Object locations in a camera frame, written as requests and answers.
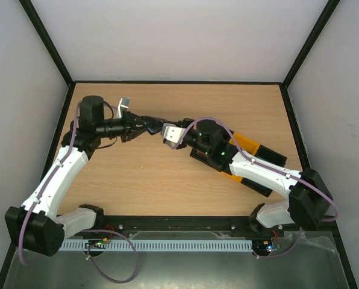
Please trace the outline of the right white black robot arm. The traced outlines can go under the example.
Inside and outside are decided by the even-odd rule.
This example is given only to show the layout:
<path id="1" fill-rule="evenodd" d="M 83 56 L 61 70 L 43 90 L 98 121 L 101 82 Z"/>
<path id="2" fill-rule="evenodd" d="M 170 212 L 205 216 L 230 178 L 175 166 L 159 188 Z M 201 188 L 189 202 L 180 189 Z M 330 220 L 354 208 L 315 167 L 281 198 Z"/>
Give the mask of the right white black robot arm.
<path id="1" fill-rule="evenodd" d="M 251 155 L 220 120 L 202 117 L 185 128 L 165 124 L 161 134 L 172 149 L 190 146 L 215 170 L 248 179 L 283 197 L 282 202 L 262 204 L 255 209 L 249 228 L 257 236 L 274 226 L 292 223 L 304 230 L 315 230 L 322 222 L 333 222 L 339 216 L 331 194 L 315 170 L 287 169 Z"/>

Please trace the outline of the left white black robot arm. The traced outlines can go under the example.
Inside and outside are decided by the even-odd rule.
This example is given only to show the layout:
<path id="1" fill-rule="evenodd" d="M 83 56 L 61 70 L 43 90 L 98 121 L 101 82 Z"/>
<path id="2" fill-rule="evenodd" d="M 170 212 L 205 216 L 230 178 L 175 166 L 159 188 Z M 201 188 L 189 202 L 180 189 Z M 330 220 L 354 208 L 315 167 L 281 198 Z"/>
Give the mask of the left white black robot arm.
<path id="1" fill-rule="evenodd" d="M 103 210 L 93 205 L 82 205 L 60 216 L 57 213 L 77 174 L 95 151 L 104 148 L 102 139 L 126 142 L 144 132 L 154 135 L 161 131 L 163 119 L 129 112 L 129 101 L 122 98 L 117 108 L 95 95 L 79 101 L 52 166 L 31 196 L 5 214 L 10 238 L 20 256 L 25 250 L 53 256 L 65 239 L 99 222 Z"/>

